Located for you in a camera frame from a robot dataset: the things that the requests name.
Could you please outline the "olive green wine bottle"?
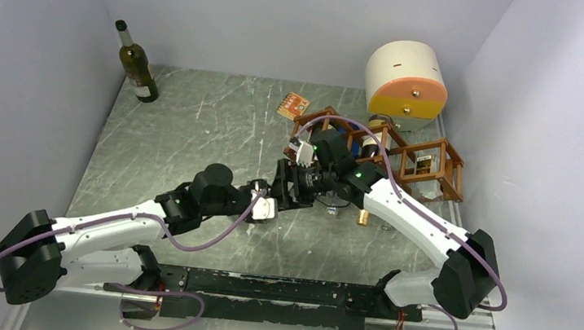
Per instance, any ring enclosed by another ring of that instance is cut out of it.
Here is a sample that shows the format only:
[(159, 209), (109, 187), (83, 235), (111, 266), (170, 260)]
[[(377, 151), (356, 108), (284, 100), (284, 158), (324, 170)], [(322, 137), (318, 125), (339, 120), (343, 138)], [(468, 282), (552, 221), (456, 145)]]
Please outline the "olive green wine bottle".
[(151, 73), (147, 53), (133, 40), (124, 20), (117, 20), (114, 24), (121, 43), (119, 59), (127, 80), (140, 102), (152, 103), (160, 94)]

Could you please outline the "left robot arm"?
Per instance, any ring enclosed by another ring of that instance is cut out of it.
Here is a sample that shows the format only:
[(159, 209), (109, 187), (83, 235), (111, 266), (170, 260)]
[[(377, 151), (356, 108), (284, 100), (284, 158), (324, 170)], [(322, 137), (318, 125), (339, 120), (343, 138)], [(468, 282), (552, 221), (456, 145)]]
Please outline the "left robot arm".
[(24, 215), (0, 241), (0, 293), (23, 305), (55, 288), (81, 284), (122, 284), (149, 293), (160, 284), (160, 266), (149, 248), (167, 239), (182, 251), (198, 252), (225, 238), (188, 247), (175, 237), (214, 216), (241, 222), (272, 219), (278, 202), (265, 179), (235, 187), (223, 164), (211, 164), (192, 181), (153, 200), (75, 218), (51, 218), (46, 210)]

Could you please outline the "clear round liquor bottle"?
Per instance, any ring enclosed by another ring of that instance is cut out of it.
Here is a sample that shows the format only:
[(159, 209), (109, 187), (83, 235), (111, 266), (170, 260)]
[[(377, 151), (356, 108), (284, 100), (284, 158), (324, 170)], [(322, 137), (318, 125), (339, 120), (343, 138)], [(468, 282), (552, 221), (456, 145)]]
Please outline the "clear round liquor bottle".
[(438, 154), (421, 152), (415, 161), (403, 155), (388, 155), (397, 185), (419, 203), (426, 205), (445, 199), (444, 187), (433, 177), (441, 165)]

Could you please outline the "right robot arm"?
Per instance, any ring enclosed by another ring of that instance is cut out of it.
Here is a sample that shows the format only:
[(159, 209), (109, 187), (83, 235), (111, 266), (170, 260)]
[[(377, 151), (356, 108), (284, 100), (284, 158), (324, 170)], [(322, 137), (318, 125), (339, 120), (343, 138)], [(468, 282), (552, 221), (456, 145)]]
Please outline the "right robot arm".
[(468, 232), (447, 222), (403, 191), (383, 165), (359, 162), (341, 134), (324, 130), (310, 141), (291, 137), (292, 157), (280, 160), (271, 197), (280, 209), (309, 207), (334, 192), (360, 210), (383, 219), (411, 239), (433, 262), (428, 271), (387, 275), (372, 306), (389, 318), (403, 306), (440, 306), (466, 319), (499, 281), (495, 244), (483, 230)]

